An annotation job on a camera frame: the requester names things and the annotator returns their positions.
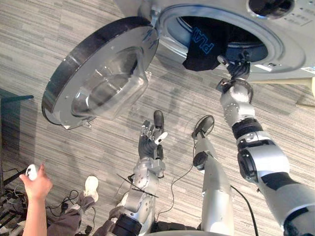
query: white sneaker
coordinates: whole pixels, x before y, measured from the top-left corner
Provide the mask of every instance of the white sneaker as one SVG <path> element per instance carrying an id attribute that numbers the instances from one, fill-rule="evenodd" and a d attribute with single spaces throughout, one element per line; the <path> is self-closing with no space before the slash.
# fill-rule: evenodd
<path id="1" fill-rule="evenodd" d="M 98 201 L 98 178 L 95 176 L 89 176 L 85 181 L 85 190 L 84 190 L 84 197 L 91 196 L 94 199 L 94 202 Z"/>

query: wire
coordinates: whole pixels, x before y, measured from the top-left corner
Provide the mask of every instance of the wire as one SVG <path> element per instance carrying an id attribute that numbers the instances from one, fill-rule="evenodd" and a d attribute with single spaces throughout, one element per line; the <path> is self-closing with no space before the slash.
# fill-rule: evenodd
<path id="1" fill-rule="evenodd" d="M 250 202 L 249 202 L 249 201 L 246 199 L 246 197 L 245 197 L 239 190 L 237 190 L 234 186 L 231 185 L 231 187 L 232 187 L 236 192 L 238 192 L 239 195 L 241 195 L 241 196 L 244 198 L 245 202 L 247 203 L 247 206 L 248 206 L 248 208 L 249 208 L 249 210 L 250 210 L 250 213 L 251 213 L 251 216 L 252 216 L 252 224 L 253 224 L 254 229 L 255 229 L 255 235 L 258 236 L 258 229 L 257 229 L 257 225 L 256 225 L 254 213 L 253 213 L 253 211 L 252 211 L 252 207 L 251 207 Z"/>
<path id="2" fill-rule="evenodd" d="M 124 181 L 127 181 L 127 182 L 128 182 L 128 183 L 130 183 L 132 186 L 134 186 L 134 187 L 136 187 L 136 188 L 137 188 L 137 189 L 133 189 L 133 190 L 137 190 L 137 191 L 140 191 L 140 192 L 146 193 L 146 194 L 148 194 L 148 195 L 150 195 L 150 196 L 153 196 L 153 197 L 158 198 L 158 196 L 153 195 L 153 194 L 151 194 L 151 193 L 148 193 L 148 192 L 146 192 L 146 191 L 142 190 L 141 188 L 139 188 L 138 186 L 134 185 L 134 184 L 133 184 L 133 183 L 131 183 L 128 179 L 126 179 L 126 178 L 122 177 L 120 174 L 117 174 L 117 175 L 118 175 L 120 178 L 122 178 Z"/>
<path id="3" fill-rule="evenodd" d="M 163 213 L 166 213 L 166 212 L 169 212 L 169 211 L 173 208 L 173 206 L 174 206 L 174 200 L 175 200 L 174 191 L 173 191 L 173 185 L 174 185 L 177 181 L 179 181 L 181 178 L 185 177 L 185 176 L 192 170 L 192 168 L 193 168 L 193 165 L 191 165 L 191 167 L 189 168 L 189 170 L 188 170 L 185 174 L 183 174 L 182 176 L 180 176 L 179 178 L 177 178 L 175 181 L 174 181 L 174 180 L 172 181 L 172 183 L 171 183 L 171 192 L 172 192 L 172 197 L 173 197 L 172 206 L 171 206 L 168 210 L 160 211 L 160 212 L 157 214 L 157 219 L 156 219 L 156 221 L 158 221 L 159 215 L 161 215 L 161 214 L 163 214 Z"/>
<path id="4" fill-rule="evenodd" d="M 195 125 L 195 127 L 194 127 L 193 130 L 194 130 L 194 131 L 196 130 L 197 125 L 199 125 L 199 122 L 201 122 L 203 119 L 208 118 L 208 117 L 211 117 L 211 118 L 213 119 L 213 124 L 212 124 L 211 127 L 209 128 L 210 130 L 209 130 L 207 133 L 205 133 L 204 135 L 208 135 L 209 133 L 211 133 L 211 131 L 212 131 L 213 128 L 215 127 L 215 119 L 213 118 L 212 115 L 205 115 L 205 116 L 203 116 L 202 118 L 200 118 L 200 119 L 198 120 L 198 122 L 196 123 L 196 125 Z M 196 148 L 196 141 L 195 141 L 195 139 L 193 139 L 192 158 L 195 157 L 195 148 Z M 175 202 L 175 196 L 174 196 L 174 191 L 173 191 L 173 185 L 174 185 L 177 181 L 179 181 L 180 179 L 182 179 L 183 177 L 185 177 L 185 176 L 192 170 L 192 168 L 193 168 L 193 165 L 191 165 L 191 167 L 189 168 L 189 170 L 188 170 L 185 174 L 183 174 L 182 176 L 180 176 L 179 178 L 177 178 L 175 181 L 174 181 L 174 179 L 173 179 L 173 181 L 172 181 L 172 183 L 171 183 L 171 193 L 172 193 L 172 198 L 173 198 L 173 200 L 172 200 L 172 206 L 171 206 L 168 210 L 160 211 L 160 212 L 157 214 L 157 219 L 156 219 L 156 221 L 158 221 L 159 215 L 161 215 L 161 214 L 163 214 L 163 213 L 166 213 L 166 212 L 169 212 L 169 211 L 173 208 L 174 202 Z"/>
<path id="5" fill-rule="evenodd" d="M 10 169 L 10 170 L 7 170 L 7 171 L 3 171 L 3 172 L 9 172 L 9 171 L 16 171 L 17 173 L 19 173 L 19 170 L 16 169 L 16 168 L 13 168 L 13 169 Z"/>
<path id="6" fill-rule="evenodd" d="M 75 197 L 71 198 L 71 195 L 72 195 L 73 192 L 75 192 L 77 195 L 76 195 Z M 63 199 L 63 201 L 62 201 L 58 206 L 55 206 L 55 207 L 47 206 L 46 209 L 49 209 L 50 212 L 51 212 L 51 214 L 52 214 L 53 216 L 59 217 L 59 216 L 61 216 L 61 214 L 56 215 L 56 214 L 53 213 L 52 210 L 59 208 L 62 204 L 66 203 L 66 202 L 69 202 L 69 201 L 70 201 L 72 204 L 74 204 L 72 200 L 76 199 L 78 196 L 79 196 L 79 192 L 78 192 L 77 190 L 73 190 L 73 189 L 72 189 L 72 190 L 70 191 L 69 196 L 68 196 L 68 197 L 65 197 L 65 198 Z"/>
<path id="7" fill-rule="evenodd" d="M 94 206 L 93 206 L 92 208 L 93 208 L 93 210 L 94 210 L 94 217 L 93 217 L 93 228 L 92 228 L 92 231 L 91 231 L 91 232 L 93 232 L 93 230 L 94 230 L 94 228 L 95 228 L 95 216 L 96 216 L 96 209 L 94 208 Z"/>

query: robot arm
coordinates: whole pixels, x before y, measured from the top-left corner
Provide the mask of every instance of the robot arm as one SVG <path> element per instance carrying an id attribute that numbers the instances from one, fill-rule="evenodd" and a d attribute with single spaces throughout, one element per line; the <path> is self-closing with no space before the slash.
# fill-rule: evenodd
<path id="1" fill-rule="evenodd" d="M 120 209 L 120 216 L 109 235 L 144 235 L 150 231 L 155 215 L 155 194 L 159 178 L 164 175 L 163 151 L 160 143 L 166 138 L 164 120 L 161 111 L 154 113 L 155 124 L 142 125 L 139 138 L 139 160 L 133 169 L 132 187 L 126 202 Z"/>
<path id="2" fill-rule="evenodd" d="M 235 76 L 229 70 L 232 79 L 221 81 L 218 88 L 224 119 L 237 140 L 241 175 L 258 186 L 284 235 L 315 235 L 315 191 L 290 178 L 288 158 L 255 117 L 252 88 L 244 79 L 249 63 L 238 65 L 243 69 L 237 71 L 247 74 Z"/>

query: human hand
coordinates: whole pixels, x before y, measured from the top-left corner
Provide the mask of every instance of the human hand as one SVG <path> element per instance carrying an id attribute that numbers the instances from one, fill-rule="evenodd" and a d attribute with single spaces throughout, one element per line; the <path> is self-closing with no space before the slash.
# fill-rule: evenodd
<path id="1" fill-rule="evenodd" d="M 40 165 L 37 178 L 35 180 L 30 180 L 26 175 L 20 175 L 20 179 L 24 183 L 29 201 L 44 201 L 50 189 L 53 187 L 52 182 L 45 173 L 45 167 L 43 164 Z"/>

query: washing machine door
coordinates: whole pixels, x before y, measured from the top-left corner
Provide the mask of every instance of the washing machine door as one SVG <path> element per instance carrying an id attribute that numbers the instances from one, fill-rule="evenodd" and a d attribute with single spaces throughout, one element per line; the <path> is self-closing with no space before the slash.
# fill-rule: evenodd
<path id="1" fill-rule="evenodd" d="M 158 33 L 142 17 L 112 22 L 84 39 L 61 62 L 42 99 L 44 116 L 72 129 L 103 117 L 114 119 L 145 91 L 145 70 Z"/>

